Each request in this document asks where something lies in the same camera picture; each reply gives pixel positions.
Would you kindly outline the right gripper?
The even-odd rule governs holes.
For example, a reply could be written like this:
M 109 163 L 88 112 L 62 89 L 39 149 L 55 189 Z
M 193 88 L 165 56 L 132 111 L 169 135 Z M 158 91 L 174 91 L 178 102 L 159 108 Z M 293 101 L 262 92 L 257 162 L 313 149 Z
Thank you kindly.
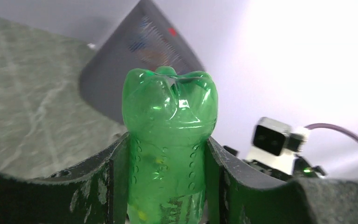
M 302 146 L 299 145 L 283 148 L 282 154 L 275 156 L 251 145 L 243 161 L 257 171 L 285 182 L 292 178 L 324 179 L 327 172 L 321 166 L 312 166 L 301 152 Z

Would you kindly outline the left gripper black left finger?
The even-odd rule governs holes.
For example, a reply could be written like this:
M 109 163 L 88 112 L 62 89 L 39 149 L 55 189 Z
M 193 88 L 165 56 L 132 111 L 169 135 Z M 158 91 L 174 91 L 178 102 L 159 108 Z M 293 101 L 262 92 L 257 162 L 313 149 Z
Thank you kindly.
M 123 224 L 129 135 L 47 178 L 0 172 L 0 224 Z

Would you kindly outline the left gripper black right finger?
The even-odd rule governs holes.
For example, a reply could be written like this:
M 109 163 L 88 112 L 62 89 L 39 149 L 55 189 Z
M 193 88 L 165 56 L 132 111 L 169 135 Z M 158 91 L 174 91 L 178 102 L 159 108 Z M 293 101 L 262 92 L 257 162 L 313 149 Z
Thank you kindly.
M 294 178 L 252 168 L 209 138 L 205 149 L 212 224 L 358 224 L 358 180 Z

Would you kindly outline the green plastic bottle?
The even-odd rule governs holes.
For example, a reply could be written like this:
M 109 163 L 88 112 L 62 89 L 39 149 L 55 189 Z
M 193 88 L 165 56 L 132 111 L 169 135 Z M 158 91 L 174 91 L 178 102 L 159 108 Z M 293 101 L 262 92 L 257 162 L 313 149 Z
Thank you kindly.
M 132 69 L 122 93 L 130 137 L 132 224 L 197 224 L 205 203 L 204 151 L 217 121 L 218 93 L 203 71 Z

